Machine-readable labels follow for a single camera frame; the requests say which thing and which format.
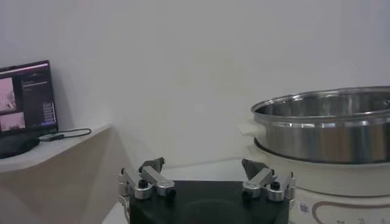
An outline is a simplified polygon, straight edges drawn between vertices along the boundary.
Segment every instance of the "white wall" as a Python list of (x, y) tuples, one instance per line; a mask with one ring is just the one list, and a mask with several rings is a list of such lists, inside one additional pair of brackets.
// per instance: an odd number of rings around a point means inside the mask
[(241, 156), (270, 97), (390, 85), (387, 0), (2, 0), (0, 66), (48, 58), (62, 127), (110, 121), (133, 164)]

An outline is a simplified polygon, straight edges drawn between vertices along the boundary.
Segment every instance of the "metal bracket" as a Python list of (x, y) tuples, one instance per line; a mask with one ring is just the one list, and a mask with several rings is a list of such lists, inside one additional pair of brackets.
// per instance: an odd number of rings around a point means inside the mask
[(135, 172), (133, 167), (122, 169), (118, 175), (118, 201), (123, 205), (127, 223), (130, 223), (130, 197), (145, 200), (152, 195), (152, 185)]
[(292, 172), (283, 173), (271, 184), (267, 185), (267, 196), (271, 201), (283, 201), (285, 198), (292, 200), (295, 197), (296, 178)]
[(142, 167), (141, 177), (143, 177), (145, 180), (152, 183), (156, 187), (158, 195), (166, 198), (172, 198), (175, 196), (175, 182), (167, 180), (155, 169), (153, 169), (153, 167)]
[(243, 192), (247, 197), (257, 198), (260, 197), (261, 189), (263, 186), (273, 182), (274, 177), (272, 170), (268, 168), (262, 169), (249, 181), (243, 182)]

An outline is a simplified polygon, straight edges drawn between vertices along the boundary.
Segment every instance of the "white appliance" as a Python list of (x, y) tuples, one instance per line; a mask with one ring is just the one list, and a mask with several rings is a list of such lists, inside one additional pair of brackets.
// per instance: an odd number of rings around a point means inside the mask
[[(258, 127), (240, 125), (244, 136), (257, 136)], [(249, 159), (277, 172), (291, 170), (296, 197), (290, 224), (390, 224), (390, 164), (319, 164), (275, 156), (255, 145)]]

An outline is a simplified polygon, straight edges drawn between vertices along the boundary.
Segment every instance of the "sticker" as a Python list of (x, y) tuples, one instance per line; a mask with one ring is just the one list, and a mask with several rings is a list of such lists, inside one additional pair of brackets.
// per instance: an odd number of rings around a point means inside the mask
[(310, 215), (310, 206), (307, 203), (299, 202), (299, 211), (302, 214)]

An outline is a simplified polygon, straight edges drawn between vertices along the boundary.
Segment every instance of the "white shelf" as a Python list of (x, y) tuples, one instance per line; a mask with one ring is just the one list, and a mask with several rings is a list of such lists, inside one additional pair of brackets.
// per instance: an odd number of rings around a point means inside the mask
[(68, 149), (80, 144), (81, 142), (84, 142), (87, 139), (90, 139), (93, 136), (96, 136), (97, 134), (108, 130), (109, 128), (109, 125), (102, 125), (99, 127), (91, 128), (92, 133), (87, 136), (63, 139), (53, 142), (41, 142), (41, 144), (26, 153), (5, 159), (0, 159), (0, 173), (9, 172), (13, 170), (21, 170), (36, 166), (67, 151)]

